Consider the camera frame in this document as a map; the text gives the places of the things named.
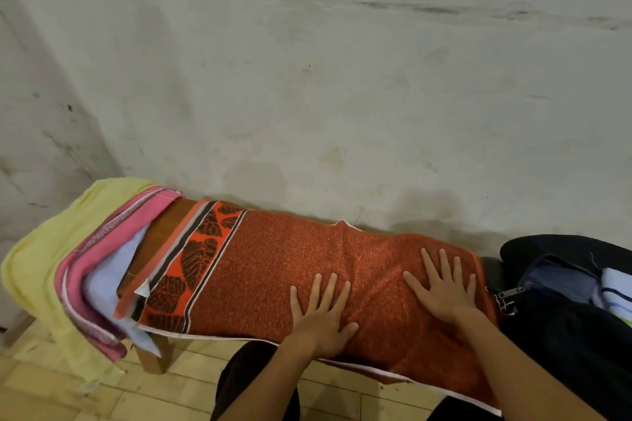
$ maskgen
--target person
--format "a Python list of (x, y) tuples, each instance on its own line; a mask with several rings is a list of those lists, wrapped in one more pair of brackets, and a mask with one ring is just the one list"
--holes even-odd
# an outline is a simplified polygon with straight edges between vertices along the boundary
[[(441, 321), (454, 325), (467, 338), (498, 399), (504, 419), (509, 421), (597, 421), (596, 411), (535, 363), (474, 304), (475, 275), (464, 286), (461, 260), (450, 268), (446, 252), (439, 250), (441, 274), (431, 255), (422, 249), (421, 258), (429, 276), (426, 289), (411, 273), (403, 281), (420, 303)], [(358, 331), (352, 322), (340, 329), (340, 320), (350, 294), (344, 283), (334, 301), (337, 276), (331, 274), (322, 299), (322, 276), (314, 277), (308, 306), (303, 312), (290, 288), (292, 333), (280, 346), (264, 341), (244, 345), (228, 362), (217, 385), (216, 406), (211, 421), (298, 421), (300, 405), (296, 385), (315, 359), (331, 358), (344, 349)], [(493, 414), (455, 398), (446, 398), (429, 420), (494, 420)]]

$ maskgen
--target left hand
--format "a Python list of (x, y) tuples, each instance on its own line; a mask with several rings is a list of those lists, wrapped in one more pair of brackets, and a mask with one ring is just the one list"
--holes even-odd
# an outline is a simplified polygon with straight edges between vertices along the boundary
[(296, 287), (292, 286), (289, 291), (289, 304), (292, 309), (294, 328), (292, 334), (286, 338), (285, 343), (294, 343), (296, 346), (300, 346), (301, 349), (306, 350), (311, 359), (331, 358), (338, 355), (359, 328), (358, 323), (350, 323), (339, 332), (340, 317), (349, 298), (351, 283), (344, 283), (340, 296), (331, 308), (337, 275), (332, 273), (329, 277), (322, 300), (320, 300), (321, 281), (322, 275), (319, 273), (314, 277), (309, 306), (307, 306), (305, 314), (303, 314), (298, 302)]

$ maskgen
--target yellow towel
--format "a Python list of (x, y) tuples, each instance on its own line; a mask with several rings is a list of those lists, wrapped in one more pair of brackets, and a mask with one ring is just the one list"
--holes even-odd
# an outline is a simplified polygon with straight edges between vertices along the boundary
[(7, 291), (46, 325), (72, 370), (86, 381), (99, 381), (121, 370), (67, 318), (55, 292), (55, 271), (109, 215), (152, 186), (149, 180), (131, 177), (94, 182), (70, 207), (18, 241), (2, 264)]

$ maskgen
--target forearm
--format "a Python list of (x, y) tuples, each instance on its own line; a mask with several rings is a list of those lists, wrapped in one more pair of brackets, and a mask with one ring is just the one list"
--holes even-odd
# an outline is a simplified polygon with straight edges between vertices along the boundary
[(508, 421), (604, 421), (523, 353), (476, 308), (455, 314)]
[(218, 421), (280, 421), (309, 363), (305, 349), (284, 341), (259, 376)]

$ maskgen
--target white towel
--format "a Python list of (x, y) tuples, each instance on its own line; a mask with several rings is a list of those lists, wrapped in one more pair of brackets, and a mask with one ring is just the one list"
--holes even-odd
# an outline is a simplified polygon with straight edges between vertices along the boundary
[(601, 292), (606, 309), (632, 326), (632, 275), (605, 268)]

